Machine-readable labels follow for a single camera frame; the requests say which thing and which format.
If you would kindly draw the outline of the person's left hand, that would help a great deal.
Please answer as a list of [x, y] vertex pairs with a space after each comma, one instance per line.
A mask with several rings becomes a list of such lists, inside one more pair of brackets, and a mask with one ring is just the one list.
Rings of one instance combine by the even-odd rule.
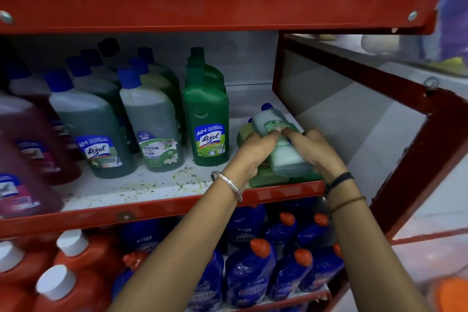
[[231, 179], [243, 192], [249, 180], [257, 174], [258, 167], [266, 161], [274, 148], [258, 148], [256, 133], [251, 133], [239, 148], [236, 155], [222, 170], [222, 173]]

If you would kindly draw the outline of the person's right hand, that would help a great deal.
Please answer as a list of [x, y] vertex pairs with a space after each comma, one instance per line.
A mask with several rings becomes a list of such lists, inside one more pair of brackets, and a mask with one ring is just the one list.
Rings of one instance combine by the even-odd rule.
[[325, 183], [329, 184], [340, 174], [348, 172], [340, 156], [319, 130], [309, 129], [302, 134], [307, 137], [307, 149], [296, 151], [315, 167]]

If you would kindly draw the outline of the pale green cleaner bottle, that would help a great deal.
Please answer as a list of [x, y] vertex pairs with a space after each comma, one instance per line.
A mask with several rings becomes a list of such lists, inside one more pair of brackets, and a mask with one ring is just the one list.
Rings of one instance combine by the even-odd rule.
[[[261, 112], [253, 117], [252, 123], [261, 137], [280, 127], [289, 127], [298, 132], [297, 127], [270, 103], [262, 105]], [[290, 140], [283, 135], [278, 138], [275, 149], [267, 157], [267, 162], [273, 173], [288, 178], [305, 177], [313, 173], [313, 166], [302, 158]]]

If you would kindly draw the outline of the person's left forearm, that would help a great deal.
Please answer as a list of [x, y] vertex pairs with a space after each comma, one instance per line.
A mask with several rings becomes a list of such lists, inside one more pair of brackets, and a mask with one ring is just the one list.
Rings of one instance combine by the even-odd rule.
[[137, 269], [108, 312], [184, 312], [236, 206], [222, 177]]

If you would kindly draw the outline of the small lying green bottle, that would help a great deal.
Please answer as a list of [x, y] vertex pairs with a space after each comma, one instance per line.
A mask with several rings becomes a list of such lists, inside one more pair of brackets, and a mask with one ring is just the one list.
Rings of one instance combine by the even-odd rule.
[[246, 138], [251, 134], [251, 133], [257, 133], [254, 125], [253, 125], [253, 118], [249, 118], [248, 122], [241, 126], [239, 129], [237, 136], [236, 136], [236, 143], [238, 147], [240, 148], [243, 143], [245, 142]]
[[269, 166], [259, 166], [257, 174], [249, 180], [250, 188], [284, 185], [290, 178], [273, 173]]
[[294, 177], [289, 179], [289, 184], [307, 183], [312, 181], [321, 181], [322, 176], [317, 172], [311, 172], [301, 177]]

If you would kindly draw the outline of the silver bangle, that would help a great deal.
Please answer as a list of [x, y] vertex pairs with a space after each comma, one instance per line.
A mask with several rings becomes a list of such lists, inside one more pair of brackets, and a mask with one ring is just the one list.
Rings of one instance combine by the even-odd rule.
[[234, 184], [234, 182], [231, 179], [226, 177], [225, 174], [223, 174], [220, 171], [212, 171], [210, 175], [211, 175], [211, 179], [213, 182], [218, 178], [222, 179], [225, 182], [225, 184], [228, 185], [233, 191], [233, 193], [235, 194], [237, 198], [237, 202], [238, 203], [243, 202], [243, 193], [239, 190], [239, 188]]

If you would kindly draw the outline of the black wristband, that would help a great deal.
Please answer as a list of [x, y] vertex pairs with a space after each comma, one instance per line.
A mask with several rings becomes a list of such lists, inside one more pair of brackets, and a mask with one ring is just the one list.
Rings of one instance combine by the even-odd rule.
[[326, 184], [324, 196], [327, 196], [334, 188], [347, 180], [354, 180], [354, 176], [350, 172], [345, 172], [337, 176], [331, 183]]

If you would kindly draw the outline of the dark green green-capped bottle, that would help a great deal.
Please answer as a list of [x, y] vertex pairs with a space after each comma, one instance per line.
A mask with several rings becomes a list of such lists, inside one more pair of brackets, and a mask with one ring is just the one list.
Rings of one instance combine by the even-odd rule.
[[224, 85], [224, 76], [214, 69], [213, 66], [209, 66], [201, 58], [189, 56], [187, 59], [187, 65], [202, 65], [205, 72], [205, 82], [207, 85], [217, 88], [226, 94], [226, 88]]
[[218, 82], [208, 81], [204, 67], [188, 58], [182, 96], [194, 163], [215, 167], [229, 160], [229, 100]]
[[192, 47], [190, 48], [190, 56], [200, 59], [204, 63], [204, 69], [207, 75], [212, 78], [217, 78], [219, 81], [224, 83], [224, 75], [216, 67], [207, 64], [205, 58], [205, 50], [203, 47]]

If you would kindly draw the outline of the white rounded container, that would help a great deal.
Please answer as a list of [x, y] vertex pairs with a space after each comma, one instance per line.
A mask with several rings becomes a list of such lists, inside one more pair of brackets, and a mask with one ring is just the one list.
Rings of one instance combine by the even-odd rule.
[[400, 36], [362, 35], [361, 47], [373, 55], [395, 56], [400, 51]]

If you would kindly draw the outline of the group of blue orange-capped bottles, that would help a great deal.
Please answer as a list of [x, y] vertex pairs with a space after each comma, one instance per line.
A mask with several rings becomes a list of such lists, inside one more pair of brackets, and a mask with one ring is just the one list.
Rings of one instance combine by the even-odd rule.
[[[301, 247], [278, 260], [269, 240], [254, 238], [248, 246], [234, 252], [225, 262], [226, 298], [236, 308], [249, 308], [264, 296], [272, 301], [282, 301], [296, 289], [313, 292], [342, 268], [343, 261], [338, 248], [335, 244], [310, 252]], [[186, 309], [190, 302], [202, 302], [195, 300], [195, 297], [198, 296], [197, 287], [202, 286], [207, 269], [208, 264]]]

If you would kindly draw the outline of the red metal shelf rack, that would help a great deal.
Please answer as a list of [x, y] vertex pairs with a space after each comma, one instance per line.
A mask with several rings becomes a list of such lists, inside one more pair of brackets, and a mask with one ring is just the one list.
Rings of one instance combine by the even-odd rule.
[[468, 103], [449, 90], [420, 84], [314, 49], [290, 33], [428, 35], [438, 0], [0, 0], [13, 20], [0, 35], [136, 31], [279, 31], [273, 91], [285, 50], [325, 66], [428, 117], [371, 204], [393, 240], [448, 173], [468, 154]]

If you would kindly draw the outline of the rows of blue-capped green bottles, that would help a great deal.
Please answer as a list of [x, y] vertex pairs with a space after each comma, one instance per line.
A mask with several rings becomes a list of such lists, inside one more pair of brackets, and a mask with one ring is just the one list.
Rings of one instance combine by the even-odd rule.
[[49, 102], [91, 172], [99, 179], [134, 173], [140, 154], [146, 169], [166, 173], [185, 163], [184, 111], [174, 73], [155, 63], [151, 48], [114, 59], [116, 39], [66, 58], [68, 69], [44, 74]]

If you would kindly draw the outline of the blurred purple bottles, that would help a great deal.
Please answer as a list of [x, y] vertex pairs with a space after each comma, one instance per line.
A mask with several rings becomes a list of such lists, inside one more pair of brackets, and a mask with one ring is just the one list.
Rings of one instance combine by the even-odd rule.
[[434, 33], [401, 36], [404, 60], [422, 64], [447, 64], [468, 69], [468, 0], [439, 0]]

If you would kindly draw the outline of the orange white-capped bottle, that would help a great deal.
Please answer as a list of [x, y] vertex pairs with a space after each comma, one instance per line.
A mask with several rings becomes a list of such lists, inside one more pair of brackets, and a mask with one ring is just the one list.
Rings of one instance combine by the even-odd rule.
[[80, 229], [69, 230], [60, 234], [56, 246], [59, 251], [54, 266], [65, 265], [73, 272], [90, 269], [100, 274], [109, 285], [125, 269], [119, 251], [105, 236], [88, 236]]
[[0, 242], [0, 312], [32, 312], [40, 276], [52, 266], [55, 249], [23, 250]]
[[110, 288], [100, 274], [73, 272], [63, 264], [40, 276], [36, 292], [32, 312], [106, 312], [111, 304]]

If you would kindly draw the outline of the orange round lid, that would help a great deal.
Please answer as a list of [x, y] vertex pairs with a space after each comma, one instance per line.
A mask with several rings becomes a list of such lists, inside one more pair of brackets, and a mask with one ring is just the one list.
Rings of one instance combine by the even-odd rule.
[[435, 312], [468, 312], [468, 280], [458, 276], [435, 280], [426, 299]]

